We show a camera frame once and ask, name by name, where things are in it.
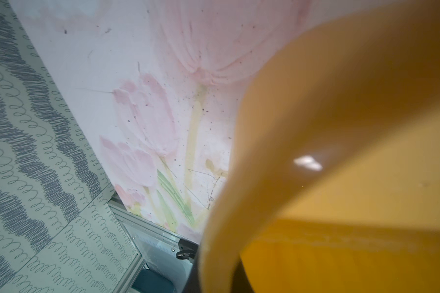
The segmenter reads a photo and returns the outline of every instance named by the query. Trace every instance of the pink tulip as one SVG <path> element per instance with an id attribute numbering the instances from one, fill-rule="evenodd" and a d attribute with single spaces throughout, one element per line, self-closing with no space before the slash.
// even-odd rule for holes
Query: pink tulip
<path id="1" fill-rule="evenodd" d="M 116 110 L 123 125 L 159 156 L 178 146 L 175 119 L 166 91 L 151 74 L 127 81 L 114 90 Z"/>
<path id="2" fill-rule="evenodd" d="M 128 189 L 127 191 L 125 191 L 118 184 L 116 184 L 115 188 L 117 194 L 119 195 L 125 206 L 132 206 L 136 202 L 138 202 L 140 206 L 145 206 L 146 204 L 145 196 L 140 194 L 137 190 Z"/>
<path id="3" fill-rule="evenodd" d="M 154 0 L 182 65 L 203 85 L 255 74 L 302 31 L 311 0 Z"/>
<path id="4" fill-rule="evenodd" d="M 116 146 L 103 137 L 99 137 L 99 139 L 103 145 L 106 161 L 119 178 L 146 187 L 155 184 L 155 163 L 148 153 L 141 149 L 133 150 L 123 143 L 118 143 Z"/>

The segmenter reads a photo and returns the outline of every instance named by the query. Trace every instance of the gray patterned wallpaper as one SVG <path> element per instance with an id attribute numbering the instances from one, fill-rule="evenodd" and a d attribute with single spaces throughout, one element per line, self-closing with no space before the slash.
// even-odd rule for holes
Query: gray patterned wallpaper
<path id="1" fill-rule="evenodd" d="M 112 292 L 135 257 L 114 189 L 0 0 L 0 292 Z"/>

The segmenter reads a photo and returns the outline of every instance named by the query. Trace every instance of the floral wallpaper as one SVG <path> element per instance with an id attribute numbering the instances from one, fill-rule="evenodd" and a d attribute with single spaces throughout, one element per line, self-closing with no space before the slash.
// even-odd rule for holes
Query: floral wallpaper
<path id="1" fill-rule="evenodd" d="M 254 74 L 305 31 L 387 2 L 11 0 L 126 208 L 197 242 Z"/>

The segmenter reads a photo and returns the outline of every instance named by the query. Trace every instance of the yellow plastic container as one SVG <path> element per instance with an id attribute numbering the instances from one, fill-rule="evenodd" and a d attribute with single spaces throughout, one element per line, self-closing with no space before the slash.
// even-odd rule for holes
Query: yellow plastic container
<path id="1" fill-rule="evenodd" d="M 260 292 L 440 292 L 440 1 L 327 23 L 258 73 L 200 248 Z"/>

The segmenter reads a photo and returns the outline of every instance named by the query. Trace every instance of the green stem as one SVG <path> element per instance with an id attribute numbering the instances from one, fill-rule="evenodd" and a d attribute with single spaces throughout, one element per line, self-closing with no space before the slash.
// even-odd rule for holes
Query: green stem
<path id="1" fill-rule="evenodd" d="M 161 162 L 163 163 L 163 165 L 165 167 L 165 171 L 166 171 L 166 174 L 168 175 L 168 178 L 169 178 L 169 180 L 171 182 L 171 185 L 173 185 L 175 190 L 179 190 L 178 187 L 176 186 L 176 181 L 173 178 L 174 174 L 173 174 L 173 172 L 171 172 L 170 168 L 168 167 L 168 164 L 166 163 L 165 157 L 162 157 L 162 156 L 158 156 L 158 157 L 160 158 Z M 191 197 L 189 197 L 188 194 L 185 193 L 184 199 L 186 200 L 186 204 L 190 208 L 191 207 Z"/>
<path id="2" fill-rule="evenodd" d="M 174 201 L 176 206 L 188 220 L 189 224 L 192 226 L 194 224 L 194 216 L 192 215 L 190 206 L 188 206 L 182 199 L 179 191 L 169 182 L 169 180 L 158 171 L 158 182 L 163 187 L 163 189 L 169 194 L 171 199 Z"/>
<path id="3" fill-rule="evenodd" d="M 178 221 L 176 220 L 176 217 L 171 210 L 171 208 L 168 206 L 168 204 L 165 202 L 165 199 L 161 195 L 161 193 L 157 189 L 158 199 L 161 203 L 161 208 L 163 209 L 163 212 L 165 214 L 166 221 L 168 222 L 168 227 L 171 231 L 176 232 L 176 227 L 178 226 Z"/>
<path id="4" fill-rule="evenodd" d="M 184 185 L 186 189 L 192 189 L 192 172 L 194 168 L 194 155 L 196 154 L 197 135 L 199 131 L 200 120 L 202 118 L 202 109 L 204 108 L 207 88 L 199 85 L 194 95 L 194 105 L 189 123 L 188 140 L 186 143 L 186 160 L 184 169 Z"/>
<path id="5" fill-rule="evenodd" d="M 153 198 L 152 198 L 152 195 L 150 194 L 150 190 L 148 189 L 148 187 L 145 187 L 145 186 L 143 187 L 143 189 L 145 189 L 145 192 L 147 193 L 148 200 L 153 207 L 153 211 L 155 212 L 155 216 L 158 218 L 158 220 L 163 221 L 163 218 L 161 217 L 161 213 L 159 212 L 157 206 L 153 202 Z"/>

